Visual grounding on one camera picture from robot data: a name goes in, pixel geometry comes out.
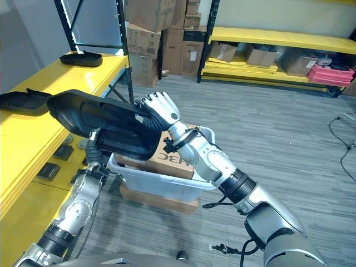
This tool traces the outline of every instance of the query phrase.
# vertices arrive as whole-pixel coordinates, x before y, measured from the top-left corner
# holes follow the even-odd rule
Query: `stacked cardboard boxes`
[[[198,30],[200,25],[201,14],[198,13],[200,0],[188,0],[184,20],[184,29]]]
[[[163,69],[172,74],[196,76],[206,37],[197,13],[200,0],[177,0],[176,21],[164,31]]]
[[[161,31],[174,23],[176,0],[125,1],[125,18],[129,21],[127,44],[134,85],[153,87],[158,78],[157,53]]]

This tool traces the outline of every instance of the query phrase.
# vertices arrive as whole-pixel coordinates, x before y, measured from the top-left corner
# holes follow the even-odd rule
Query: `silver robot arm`
[[[40,240],[31,244],[14,267],[61,263],[74,237],[88,223],[103,181],[109,174],[101,165],[101,152],[96,149],[99,130],[91,132],[86,146],[88,166],[77,175],[71,195],[60,207],[58,217],[52,221]]]
[[[293,212],[239,170],[199,130],[188,129],[167,93],[151,93],[139,105],[152,114],[153,127],[168,130],[171,140],[165,140],[166,152],[177,151],[203,179],[231,200],[239,213],[246,215],[246,230],[258,248],[264,250],[265,267],[327,265],[306,239],[304,228]]]

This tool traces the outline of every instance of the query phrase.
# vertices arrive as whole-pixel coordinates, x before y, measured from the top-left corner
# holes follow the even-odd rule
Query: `metal shelf post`
[[[212,0],[212,2],[211,2],[210,12],[209,12],[209,20],[207,21],[206,37],[205,37],[204,47],[202,50],[201,60],[200,60],[199,69],[198,69],[197,82],[201,82],[201,70],[204,68],[206,57],[210,53],[211,44],[208,44],[208,42],[209,42],[209,38],[212,34],[212,31],[214,29],[219,4],[220,4],[220,0]]]
[[[128,56],[128,48],[127,48],[127,39],[126,39],[126,28],[125,28],[125,16],[123,14],[123,4],[122,0],[116,0],[116,8],[117,8],[117,17],[118,17],[118,25],[120,29],[120,40],[121,40],[121,46],[116,46],[116,45],[101,45],[101,44],[88,44],[88,43],[81,43],[81,42],[75,42],[74,37],[73,37],[73,29],[75,26],[75,23],[77,21],[78,15],[80,13],[81,7],[83,5],[84,0],[80,0],[78,3],[78,6],[76,8],[76,12],[73,18],[72,23],[70,23],[67,20],[66,17],[66,11],[64,7],[64,3],[62,0],[54,0],[58,15],[60,17],[65,35],[68,40],[68,44],[71,48],[72,51],[76,51],[76,47],[78,46],[89,46],[89,47],[102,47],[102,48],[116,48],[116,49],[122,49],[123,50],[123,55]],[[134,93],[132,90],[132,79],[131,79],[131,69],[128,67],[125,69],[125,74],[126,74],[126,81],[127,81],[127,88],[128,88],[128,96],[130,99],[130,103],[134,103]],[[114,86],[118,82],[116,80],[113,83],[113,86],[109,86],[110,90],[113,90],[116,95],[119,96],[120,99],[124,99],[124,97],[117,91],[115,90]]]

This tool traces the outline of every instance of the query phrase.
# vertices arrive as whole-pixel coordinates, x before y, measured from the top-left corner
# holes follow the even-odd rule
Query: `gray wall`
[[[1,92],[70,49],[53,1],[2,0],[0,24]]]
[[[74,15],[78,2],[64,0],[70,20],[70,10]],[[74,30],[77,41],[119,45],[116,13],[114,0],[85,0]],[[70,50],[53,0],[2,0],[0,24],[1,93]],[[106,48],[81,47],[81,50],[84,49],[102,53],[117,52]]]

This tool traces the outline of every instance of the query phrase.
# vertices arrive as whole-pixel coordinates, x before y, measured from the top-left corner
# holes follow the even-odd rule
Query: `black plastic tray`
[[[102,63],[101,54],[84,51],[83,54],[73,53],[60,57],[63,64],[83,66],[83,67],[97,67]]]
[[[99,150],[148,160],[159,144],[161,132],[135,119],[135,115],[149,114],[131,104],[69,90],[52,96],[47,106],[50,114],[75,135],[88,138],[92,130],[101,128]]]
[[[10,92],[0,95],[0,108],[12,113],[40,116],[48,111],[46,102],[52,95],[26,89],[26,92]]]

